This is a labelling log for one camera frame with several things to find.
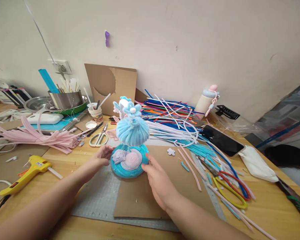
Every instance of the cardboard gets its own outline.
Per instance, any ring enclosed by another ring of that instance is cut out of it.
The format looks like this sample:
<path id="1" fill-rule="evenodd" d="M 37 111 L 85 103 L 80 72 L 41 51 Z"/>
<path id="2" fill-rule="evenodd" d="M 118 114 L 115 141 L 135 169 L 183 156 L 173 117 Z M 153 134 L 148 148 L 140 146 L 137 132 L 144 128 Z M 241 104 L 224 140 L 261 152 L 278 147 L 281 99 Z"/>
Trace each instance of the cardboard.
<path id="1" fill-rule="evenodd" d="M 78 122 L 75 127 L 80 129 L 82 132 L 86 131 L 86 123 L 91 121 L 93 117 L 91 115 L 85 115 L 83 118 L 80 119 L 80 122 Z"/>
<path id="2" fill-rule="evenodd" d="M 189 164 L 196 173 L 200 182 L 202 192 L 198 190 L 197 183 L 191 172 L 187 172 L 181 166 L 181 155 L 174 149 L 175 156 L 169 156 L 166 146 L 147 146 L 149 153 L 158 161 L 162 168 L 166 171 L 169 178 L 176 189 L 186 198 L 199 205 L 213 216 L 218 217 L 217 212 L 211 202 L 208 192 L 201 180 L 201 176 L 197 170 Z M 163 211 L 155 201 L 151 187 L 149 185 L 147 174 L 144 172 L 139 177 L 133 179 L 122 179 L 114 217 L 136 217 L 136 218 L 162 218 L 169 219 L 169 216 Z"/>
<path id="3" fill-rule="evenodd" d="M 148 100 L 147 97 L 148 97 L 147 95 L 145 95 L 143 92 L 141 92 L 139 89 L 136 88 L 136 94 L 134 100 L 143 103 Z"/>
<path id="4" fill-rule="evenodd" d="M 131 98 L 134 102 L 137 70 L 131 68 L 111 67 L 96 64 L 84 64 L 93 94 L 94 102 L 103 99 L 111 93 L 102 104 L 102 113 L 109 116 L 117 116 L 113 112 L 113 101 L 119 102 L 121 96 Z"/>
<path id="5" fill-rule="evenodd" d="M 12 146 L 5 146 L 0 151 L 10 150 Z M 0 153 L 0 180 L 6 180 L 14 183 L 19 179 L 18 174 L 27 170 L 29 167 L 23 168 L 29 160 L 29 155 L 38 155 L 42 157 L 49 149 L 49 146 L 41 146 L 35 144 L 20 144 L 13 151 L 7 153 Z M 6 160 L 17 156 L 17 160 L 6 163 Z M 8 185 L 0 183 L 0 191 L 7 188 Z"/>
<path id="6" fill-rule="evenodd" d="M 23 126 L 23 124 L 20 120 L 0 123 L 0 127 L 2 127 L 5 130 L 10 130 L 10 129 L 14 129 L 14 128 L 17 128 L 17 127 L 22 127 L 22 126 Z"/>

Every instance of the pen holder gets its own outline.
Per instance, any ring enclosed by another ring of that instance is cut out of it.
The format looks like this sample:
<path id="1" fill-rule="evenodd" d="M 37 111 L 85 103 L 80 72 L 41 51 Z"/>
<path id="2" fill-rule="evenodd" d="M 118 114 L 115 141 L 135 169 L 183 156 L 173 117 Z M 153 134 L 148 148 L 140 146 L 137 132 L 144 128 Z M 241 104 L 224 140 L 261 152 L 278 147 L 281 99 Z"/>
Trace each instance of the pen holder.
<path id="1" fill-rule="evenodd" d="M 80 90 L 72 93 L 51 93 L 50 91 L 48 93 L 52 98 L 54 106 L 60 110 L 75 108 L 83 104 Z"/>
<path id="2" fill-rule="evenodd" d="M 91 106 L 91 107 L 88 108 L 88 111 L 89 111 L 91 117 L 93 117 L 93 119 L 96 122 L 102 122 L 103 121 L 103 115 L 102 115 L 101 107 L 98 107 L 97 110 L 93 110 L 93 107 L 95 107 L 95 106 Z"/>

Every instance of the forearm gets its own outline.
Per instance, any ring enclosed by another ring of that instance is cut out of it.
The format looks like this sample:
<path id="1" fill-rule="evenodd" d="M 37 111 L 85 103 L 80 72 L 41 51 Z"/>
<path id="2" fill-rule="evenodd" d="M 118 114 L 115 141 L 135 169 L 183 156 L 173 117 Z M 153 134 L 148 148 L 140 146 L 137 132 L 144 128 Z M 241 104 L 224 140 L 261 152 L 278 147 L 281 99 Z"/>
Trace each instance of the forearm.
<path id="1" fill-rule="evenodd" d="M 44 239 L 73 202 L 83 183 L 77 174 L 67 176 L 0 225 L 0 240 Z"/>
<path id="2" fill-rule="evenodd" d="M 191 240 L 250 239 L 247 235 L 212 216 L 181 194 L 169 203 L 167 213 L 182 234 Z"/>

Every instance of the hand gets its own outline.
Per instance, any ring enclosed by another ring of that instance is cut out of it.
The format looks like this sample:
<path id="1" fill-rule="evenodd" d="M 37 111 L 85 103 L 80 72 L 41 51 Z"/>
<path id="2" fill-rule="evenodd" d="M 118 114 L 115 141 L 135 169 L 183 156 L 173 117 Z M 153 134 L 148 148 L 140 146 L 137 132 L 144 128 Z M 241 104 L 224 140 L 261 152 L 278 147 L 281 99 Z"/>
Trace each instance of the hand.
<path id="1" fill-rule="evenodd" d="M 84 183 L 89 182 L 90 179 L 99 171 L 102 166 L 108 166 L 114 148 L 109 145 L 103 145 L 99 150 L 81 167 L 74 172 L 79 177 L 80 181 Z"/>
<path id="2" fill-rule="evenodd" d="M 148 153 L 146 157 L 149 159 L 149 164 L 142 164 L 141 167 L 148 174 L 154 199 L 163 210 L 167 211 L 179 193 L 154 157 Z"/>

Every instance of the glue gun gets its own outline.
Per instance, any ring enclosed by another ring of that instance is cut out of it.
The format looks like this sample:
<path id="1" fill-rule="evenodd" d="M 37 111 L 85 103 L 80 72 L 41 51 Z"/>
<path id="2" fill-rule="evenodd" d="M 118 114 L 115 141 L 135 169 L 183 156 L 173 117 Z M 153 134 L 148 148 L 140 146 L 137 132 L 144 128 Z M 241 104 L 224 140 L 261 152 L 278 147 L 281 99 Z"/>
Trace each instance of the glue gun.
<path id="1" fill-rule="evenodd" d="M 30 156 L 29 161 L 26 163 L 26 165 L 28 163 L 31 164 L 31 167 L 27 171 L 23 172 L 23 175 L 10 187 L 7 187 L 0 191 L 0 196 L 12 195 L 19 192 L 39 172 L 46 172 L 49 170 L 59 179 L 62 179 L 62 176 L 51 168 L 52 164 L 42 157 L 32 155 Z"/>

